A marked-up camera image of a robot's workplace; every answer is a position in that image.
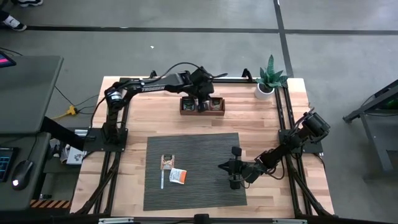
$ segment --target person's foot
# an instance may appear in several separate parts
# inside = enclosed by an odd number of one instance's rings
[[[20,7],[40,6],[43,4],[43,0],[18,0],[18,4]]]
[[[3,23],[15,31],[24,31],[27,28],[25,24],[19,22],[12,16],[8,16]]]

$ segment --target white pot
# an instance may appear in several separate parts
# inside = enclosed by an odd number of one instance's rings
[[[275,91],[275,88],[273,88],[272,91],[269,93],[264,93],[263,91],[260,90],[260,84],[257,84],[257,88],[256,88],[254,94],[255,94],[256,98],[259,100],[267,100],[271,96],[274,96],[274,91]]]

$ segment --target wooden tabletop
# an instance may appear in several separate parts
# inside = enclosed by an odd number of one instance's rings
[[[104,77],[99,98],[103,92],[120,77]],[[290,98],[295,119],[308,111],[308,98],[304,80],[288,79]],[[184,210],[143,211],[145,161],[147,138],[149,136],[170,136],[181,134],[239,133],[243,149],[242,160],[252,161],[265,150],[278,144],[277,132],[280,129],[273,96],[266,101],[254,96],[255,84],[215,83],[212,96],[223,97],[226,112],[222,116],[181,116],[178,110],[182,94],[158,91],[141,93],[130,104],[127,128],[129,137],[126,151],[122,153],[118,180],[114,193],[112,216],[129,217],[193,217],[197,213],[208,213],[213,218],[289,218],[294,217],[287,172],[282,180],[268,175],[258,178],[246,189],[247,206],[193,208]],[[285,109],[284,94],[281,92]],[[106,103],[99,106],[94,127],[101,127],[106,119]],[[71,212],[77,211],[89,199],[100,180],[103,152],[95,152],[84,160],[77,182]],[[314,196],[333,213],[331,198],[322,163],[314,155],[303,155],[307,185]],[[275,173],[282,175],[279,165]],[[108,195],[104,191],[103,207]],[[301,190],[298,190],[300,208],[304,211]]]

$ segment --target gray floor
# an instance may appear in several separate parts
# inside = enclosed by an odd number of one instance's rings
[[[280,0],[280,6],[286,29],[398,29],[396,1]],[[32,25],[277,28],[271,0],[52,0],[12,12]],[[305,79],[311,105],[331,125],[323,148],[336,214],[398,222],[398,184],[362,180],[379,170],[377,158],[360,120],[345,124],[341,119],[397,79],[397,36],[288,35],[287,44],[294,77]],[[244,68],[256,74],[273,54],[277,67],[285,68],[278,34],[0,30],[0,46],[25,55],[65,57],[57,86],[73,102],[97,94],[105,75],[160,73],[181,61],[239,76]],[[48,115],[64,113],[67,106],[55,92]],[[61,123],[87,125],[89,118],[79,115]],[[61,198],[73,190],[63,181],[73,178],[54,181],[58,187],[51,190]]]

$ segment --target gray carpet mat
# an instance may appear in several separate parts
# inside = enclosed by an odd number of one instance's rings
[[[228,173],[217,167],[233,158],[232,146],[239,146],[237,133],[148,138],[144,211],[247,205],[246,191],[231,190]],[[160,188],[163,154],[174,154],[174,167],[187,171],[185,184],[170,182],[165,170]]]

